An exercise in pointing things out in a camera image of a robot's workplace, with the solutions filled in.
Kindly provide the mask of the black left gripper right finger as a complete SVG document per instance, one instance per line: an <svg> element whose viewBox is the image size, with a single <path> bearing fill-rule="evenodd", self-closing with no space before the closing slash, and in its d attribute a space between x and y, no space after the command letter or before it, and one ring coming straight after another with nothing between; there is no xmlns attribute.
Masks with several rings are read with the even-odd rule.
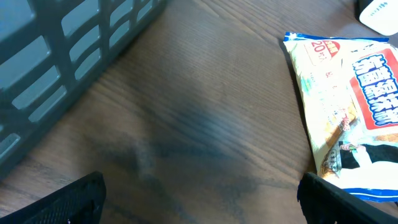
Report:
<svg viewBox="0 0 398 224"><path fill-rule="evenodd" d="M308 223L397 223L396 217L309 172L298 185L297 200Z"/></svg>

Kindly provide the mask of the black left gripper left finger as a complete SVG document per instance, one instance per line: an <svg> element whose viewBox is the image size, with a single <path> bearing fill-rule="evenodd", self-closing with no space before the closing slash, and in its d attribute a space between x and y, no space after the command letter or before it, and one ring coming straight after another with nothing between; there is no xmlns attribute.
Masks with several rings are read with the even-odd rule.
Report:
<svg viewBox="0 0 398 224"><path fill-rule="evenodd" d="M98 224L105 198L103 174L96 171L2 217L1 224Z"/></svg>

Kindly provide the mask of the yellow snack chips bag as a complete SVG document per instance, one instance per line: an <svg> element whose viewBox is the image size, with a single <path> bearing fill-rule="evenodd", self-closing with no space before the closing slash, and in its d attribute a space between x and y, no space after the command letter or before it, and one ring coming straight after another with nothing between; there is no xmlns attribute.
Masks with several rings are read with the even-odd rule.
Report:
<svg viewBox="0 0 398 224"><path fill-rule="evenodd" d="M397 200L397 48L381 37L287 32L317 174L373 202Z"/></svg>

